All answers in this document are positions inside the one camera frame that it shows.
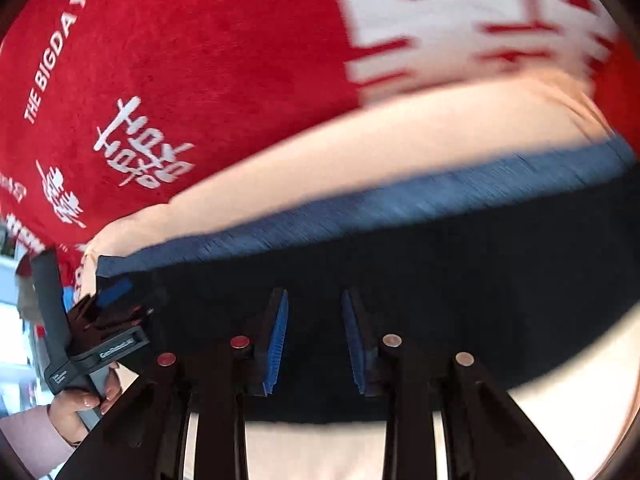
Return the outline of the person left hand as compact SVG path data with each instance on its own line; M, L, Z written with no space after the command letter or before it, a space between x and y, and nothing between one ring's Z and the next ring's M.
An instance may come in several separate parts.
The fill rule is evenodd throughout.
M105 379L103 400L78 389L67 389L54 397L48 407L48 416L53 428L69 445L78 445L89 432L80 419L79 413L98 410L104 415L122 395L122 384L117 375L118 369L117 363L110 365L110 371Z

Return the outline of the pink sleeved left forearm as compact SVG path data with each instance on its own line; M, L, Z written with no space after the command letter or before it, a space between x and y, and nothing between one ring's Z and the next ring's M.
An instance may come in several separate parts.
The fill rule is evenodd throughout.
M50 474L74 452L74 448L53 427L47 405L2 418L1 432L35 479Z

